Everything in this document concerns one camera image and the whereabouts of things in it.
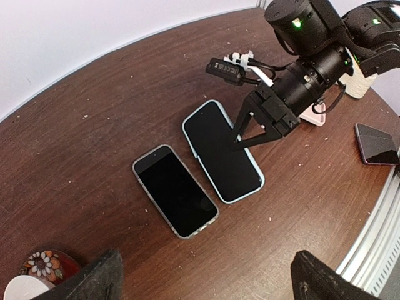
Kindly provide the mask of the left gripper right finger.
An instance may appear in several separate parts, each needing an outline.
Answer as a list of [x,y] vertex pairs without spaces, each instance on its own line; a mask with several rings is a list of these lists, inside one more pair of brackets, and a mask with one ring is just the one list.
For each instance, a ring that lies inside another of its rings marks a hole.
[[347,282],[306,250],[297,252],[291,263],[291,281],[295,300],[376,299]]

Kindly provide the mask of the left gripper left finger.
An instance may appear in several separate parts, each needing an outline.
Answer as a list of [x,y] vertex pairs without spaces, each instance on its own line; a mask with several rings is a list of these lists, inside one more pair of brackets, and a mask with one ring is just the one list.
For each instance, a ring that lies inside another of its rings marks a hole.
[[35,298],[39,300],[122,299],[123,281],[122,256],[118,250],[110,249],[67,281]]

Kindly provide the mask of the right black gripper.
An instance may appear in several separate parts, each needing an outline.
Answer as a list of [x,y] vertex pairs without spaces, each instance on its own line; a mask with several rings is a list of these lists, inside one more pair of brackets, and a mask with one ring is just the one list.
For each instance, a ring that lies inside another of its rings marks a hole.
[[[272,90],[292,112],[299,116],[343,74],[353,72],[350,55],[343,46],[329,46],[312,56],[300,56],[287,65],[274,80]],[[231,133],[231,148],[239,151],[281,139],[273,119],[262,106],[263,98],[255,91],[246,96]]]

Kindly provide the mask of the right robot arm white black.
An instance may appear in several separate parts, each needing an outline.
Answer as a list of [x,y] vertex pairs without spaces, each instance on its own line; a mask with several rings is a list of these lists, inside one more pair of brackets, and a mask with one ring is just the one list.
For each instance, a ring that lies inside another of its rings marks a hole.
[[264,17],[296,60],[243,101],[229,139],[242,150],[287,136],[300,115],[358,66],[364,76],[399,67],[398,1],[372,1],[340,16],[329,1],[273,1]]

